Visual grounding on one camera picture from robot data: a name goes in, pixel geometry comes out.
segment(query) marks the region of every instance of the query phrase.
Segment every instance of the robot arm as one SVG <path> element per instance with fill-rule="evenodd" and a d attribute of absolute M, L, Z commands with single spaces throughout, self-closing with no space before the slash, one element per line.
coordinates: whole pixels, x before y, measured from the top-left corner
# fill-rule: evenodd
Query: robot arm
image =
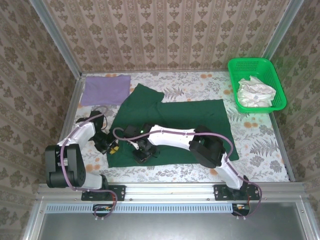
<path fill-rule="evenodd" d="M 247 184 L 232 171 L 231 167 L 234 168 L 232 163 L 229 160 L 226 162 L 227 153 L 219 137 L 187 135 L 190 133 L 210 133 L 211 131 L 205 126 L 199 126 L 195 129 L 173 129 L 145 124 L 141 130 L 134 126 L 128 126 L 124 130 L 124 137 L 132 138 L 156 131 L 159 132 L 130 141 L 135 145 L 136 149 L 132 153 L 138 163 L 144 163 L 149 157 L 153 156 L 157 152 L 156 146 L 172 146 L 192 152 L 199 164 L 215 169 L 230 189 L 240 190 Z"/>
<path fill-rule="evenodd" d="M 90 118 L 101 114 L 99 111 L 91 112 Z M 78 122 L 83 122 L 87 118 L 81 118 Z M 82 126 L 73 134 L 72 138 L 67 136 L 57 145 L 48 146 L 45 150 L 46 182 L 50 188 L 65 188 L 67 183 L 62 172 L 60 154 L 63 143 L 67 140 L 63 154 L 63 163 L 66 168 L 67 177 L 74 187 L 86 189 L 108 189 L 108 182 L 104 175 L 96 175 L 86 172 L 81 149 L 88 141 L 94 141 L 95 147 L 101 153 L 109 153 L 111 149 L 117 146 L 116 138 L 112 134 L 106 134 L 101 131 L 103 126 L 103 116 L 82 124 Z M 195 129 L 172 129 L 159 125 L 145 124 L 142 129 L 134 126 L 128 126 L 124 130 L 126 138 L 137 137 L 141 134 L 154 131 L 172 131 L 179 132 L 182 135 L 172 133 L 154 133 L 145 137 L 129 141 L 134 145 L 132 152 L 138 163 L 144 163 L 157 151 L 157 146 L 167 145 L 182 148 L 192 152 L 199 164 L 214 168 L 225 181 L 230 192 L 242 191 L 246 189 L 243 182 L 235 172 L 232 171 L 231 162 L 226 162 L 226 150 L 223 142 L 216 136 L 197 136 L 187 135 L 188 133 L 208 133 L 210 130 L 204 126 Z"/>
<path fill-rule="evenodd" d="M 100 111 L 92 111 L 88 118 L 100 114 Z M 81 118 L 77 123 L 83 122 L 88 118 Z M 63 163 L 72 186 L 94 190 L 107 189 L 108 182 L 104 175 L 86 172 L 81 154 L 81 149 L 83 149 L 88 141 L 94 141 L 97 150 L 103 154 L 116 145 L 116 139 L 112 134 L 106 134 L 101 131 L 103 122 L 103 116 L 97 117 L 80 126 L 72 138 L 70 138 L 70 133 L 57 145 L 50 145 L 45 149 L 46 183 L 50 188 L 65 188 L 68 186 L 60 161 L 61 147 L 67 140 L 64 147 Z"/>

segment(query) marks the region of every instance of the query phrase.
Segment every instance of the green plastic basket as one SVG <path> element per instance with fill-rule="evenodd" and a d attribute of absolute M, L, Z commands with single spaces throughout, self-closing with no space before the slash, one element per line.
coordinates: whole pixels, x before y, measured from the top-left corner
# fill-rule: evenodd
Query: green plastic basket
<path fill-rule="evenodd" d="M 261 57 L 233 58 L 228 62 L 231 84 L 237 109 L 240 113 L 271 113 L 285 108 L 287 99 L 279 81 L 273 64 Z M 274 100 L 270 107 L 245 107 L 238 101 L 237 92 L 241 79 L 250 80 L 250 76 L 257 77 L 261 82 L 276 90 Z"/>

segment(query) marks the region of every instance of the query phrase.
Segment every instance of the white cloth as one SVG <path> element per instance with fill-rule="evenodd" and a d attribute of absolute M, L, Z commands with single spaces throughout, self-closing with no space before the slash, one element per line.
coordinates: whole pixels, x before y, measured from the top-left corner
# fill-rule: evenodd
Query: white cloth
<path fill-rule="evenodd" d="M 241 79 L 239 84 L 237 96 L 242 106 L 251 108 L 272 106 L 271 101 L 276 95 L 275 89 L 254 76 L 250 76 L 250 80 Z"/>

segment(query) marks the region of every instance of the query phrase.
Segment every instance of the dark green towel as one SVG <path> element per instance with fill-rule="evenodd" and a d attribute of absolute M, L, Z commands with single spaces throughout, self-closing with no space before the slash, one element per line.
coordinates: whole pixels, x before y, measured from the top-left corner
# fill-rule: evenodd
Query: dark green towel
<path fill-rule="evenodd" d="M 138 84 L 133 93 L 121 105 L 113 124 L 114 128 L 125 129 L 128 125 L 142 127 L 143 124 L 157 124 L 173 129 L 195 129 L 204 125 L 214 133 L 225 135 L 232 142 L 230 124 L 223 100 L 205 100 L 188 102 L 162 103 L 164 94 Z M 226 151 L 229 144 L 223 140 Z M 168 164 L 196 164 L 193 154 L 185 149 L 159 146 L 157 157 L 150 157 L 144 164 L 138 164 L 132 154 L 134 147 L 125 142 L 119 142 L 119 150 L 110 155 L 107 160 L 109 167 L 158 166 Z M 238 160 L 234 149 L 230 160 Z"/>

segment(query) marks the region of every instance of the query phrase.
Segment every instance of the purple cloth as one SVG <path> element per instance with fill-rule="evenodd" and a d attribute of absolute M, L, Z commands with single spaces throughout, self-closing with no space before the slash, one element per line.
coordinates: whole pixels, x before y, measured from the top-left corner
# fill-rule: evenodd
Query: purple cloth
<path fill-rule="evenodd" d="M 81 105 L 121 105 L 130 94 L 130 81 L 129 75 L 88 76 Z"/>

